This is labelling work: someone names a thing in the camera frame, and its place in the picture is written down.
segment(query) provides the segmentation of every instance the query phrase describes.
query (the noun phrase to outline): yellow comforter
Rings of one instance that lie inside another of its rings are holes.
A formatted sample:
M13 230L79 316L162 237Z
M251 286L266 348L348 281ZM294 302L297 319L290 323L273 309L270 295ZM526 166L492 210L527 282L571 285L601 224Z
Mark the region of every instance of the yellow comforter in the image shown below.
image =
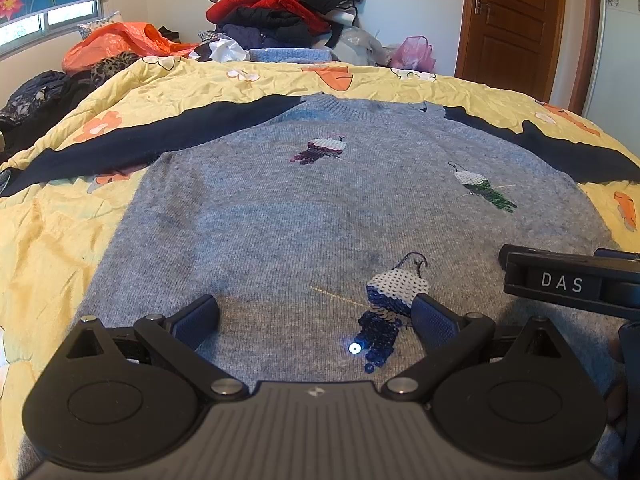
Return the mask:
M388 68L197 63L145 58L92 93L75 111L7 165L26 167L43 149L62 149L122 126L151 123L214 101L316 92L340 98L424 100L463 106L496 126L535 123L550 137L605 146L640 160L589 121L543 107L525 95L446 76ZM0 198L0 479L15 478L24 432L22 404L62 341L82 296L146 170L55 181ZM634 200L640 186L580 186L614 240L640 252Z

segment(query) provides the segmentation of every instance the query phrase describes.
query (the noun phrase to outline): orange flower pattern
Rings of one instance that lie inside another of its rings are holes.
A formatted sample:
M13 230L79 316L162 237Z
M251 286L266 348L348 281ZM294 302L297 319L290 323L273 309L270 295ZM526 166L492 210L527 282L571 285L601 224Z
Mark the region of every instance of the orange flower pattern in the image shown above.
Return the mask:
M625 227L630 231L636 230L636 206L634 200L626 193L617 191L613 197L618 202L618 211L625 221Z
M102 175L98 175L94 178L92 183L89 185L89 188L86 190L87 193L91 194L99 187L104 186L105 184L110 184L111 182L119 182L121 180L129 180L131 175L136 171L142 170L146 168L145 164L141 164L139 166L133 166L132 168L127 168L126 170L114 171L113 173L105 173Z
M329 88L338 92L346 92L353 81L353 74L349 73L348 66L309 66L303 68L302 72L317 73Z
M571 121L573 124L578 126L578 128L580 128L581 130L584 130L585 132L593 134L593 135L595 135L597 137L600 136L600 132L598 130L594 130L593 128L588 127L586 124L581 123L578 119L573 117L569 112L567 112L563 108L558 108L557 106L550 105L549 103L543 104L543 107L545 107L551 113L553 113L553 114L555 114L557 116L563 117L567 121Z
M85 142L89 139L100 137L111 130L115 130L122 124L119 113L110 110L103 117L94 117L82 127L82 133L74 138L75 142Z

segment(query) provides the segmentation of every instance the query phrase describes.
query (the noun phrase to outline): pillow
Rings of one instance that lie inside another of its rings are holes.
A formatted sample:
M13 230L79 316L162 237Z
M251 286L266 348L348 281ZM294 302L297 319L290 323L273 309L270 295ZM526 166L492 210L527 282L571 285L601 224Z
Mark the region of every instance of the pillow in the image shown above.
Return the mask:
M82 25L78 25L78 32L80 36L82 36L83 40L86 40L94 30L98 30L105 25L111 25L111 23L121 23L122 16L120 15L120 11L116 10L111 16L107 16L101 20L95 20L94 22L83 23Z

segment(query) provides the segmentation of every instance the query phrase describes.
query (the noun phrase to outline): clear plastic bag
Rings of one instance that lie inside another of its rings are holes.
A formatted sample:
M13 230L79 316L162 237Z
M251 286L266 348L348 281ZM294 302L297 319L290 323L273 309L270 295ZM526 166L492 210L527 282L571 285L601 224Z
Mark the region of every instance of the clear plastic bag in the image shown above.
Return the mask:
M436 60L431 57L433 45L424 36L411 36L404 40L391 58L391 68L433 72Z
M389 62L382 44L359 27L345 27L334 52L340 61L354 65L386 66Z

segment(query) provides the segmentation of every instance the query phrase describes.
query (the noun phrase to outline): black clothing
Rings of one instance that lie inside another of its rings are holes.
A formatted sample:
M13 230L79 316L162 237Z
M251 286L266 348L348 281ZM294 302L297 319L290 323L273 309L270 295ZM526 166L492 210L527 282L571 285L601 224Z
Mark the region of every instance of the black clothing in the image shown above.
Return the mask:
M587 182L605 184L620 180L640 182L640 168L617 150L547 137L530 121L524 121L523 132L517 134L508 128L493 126L480 117L470 116L463 107L444 107L444 109L447 119L466 124L525 148L555 170L566 173L581 184Z
M166 27L160 27L158 29L158 32L162 35L162 37L167 38L169 41L180 43L180 32L174 32Z
M314 38L305 21L287 10L236 7L218 25L259 28L265 36L293 46L310 47Z
M16 153L33 146L40 137L74 110L80 101L95 90L90 77L89 72L75 74L63 84L56 97L47 100L19 126L7 131L2 130L4 152L0 153L0 162L6 162Z
M69 76L48 70L20 85L0 110L0 131L7 133L40 108L45 102L60 95Z
M150 164L165 152L176 152L257 126L300 103L300 97L270 95L250 103L215 102L151 124L120 128L64 150L47 148L23 170L0 173L0 197L32 184L59 178L111 173Z

